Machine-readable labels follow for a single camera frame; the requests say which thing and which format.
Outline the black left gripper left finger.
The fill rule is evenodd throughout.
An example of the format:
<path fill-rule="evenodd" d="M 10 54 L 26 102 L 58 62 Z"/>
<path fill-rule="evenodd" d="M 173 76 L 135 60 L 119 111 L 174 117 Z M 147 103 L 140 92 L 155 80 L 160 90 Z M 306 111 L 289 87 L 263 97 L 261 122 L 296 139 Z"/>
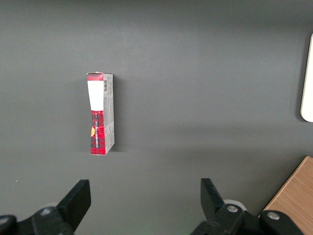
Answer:
<path fill-rule="evenodd" d="M 91 205 L 89 180 L 80 180 L 56 205 L 39 209 L 17 221 L 14 215 L 0 217 L 2 235 L 73 235 Z"/>

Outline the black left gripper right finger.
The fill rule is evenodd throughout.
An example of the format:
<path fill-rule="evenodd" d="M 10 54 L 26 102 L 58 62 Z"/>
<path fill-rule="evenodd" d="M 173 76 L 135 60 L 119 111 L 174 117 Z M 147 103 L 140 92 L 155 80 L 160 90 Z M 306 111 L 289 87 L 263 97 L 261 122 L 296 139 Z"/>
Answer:
<path fill-rule="evenodd" d="M 285 213 L 267 210 L 254 216 L 240 206 L 225 203 L 209 178 L 201 179 L 201 207 L 206 220 L 193 235 L 302 235 Z"/>

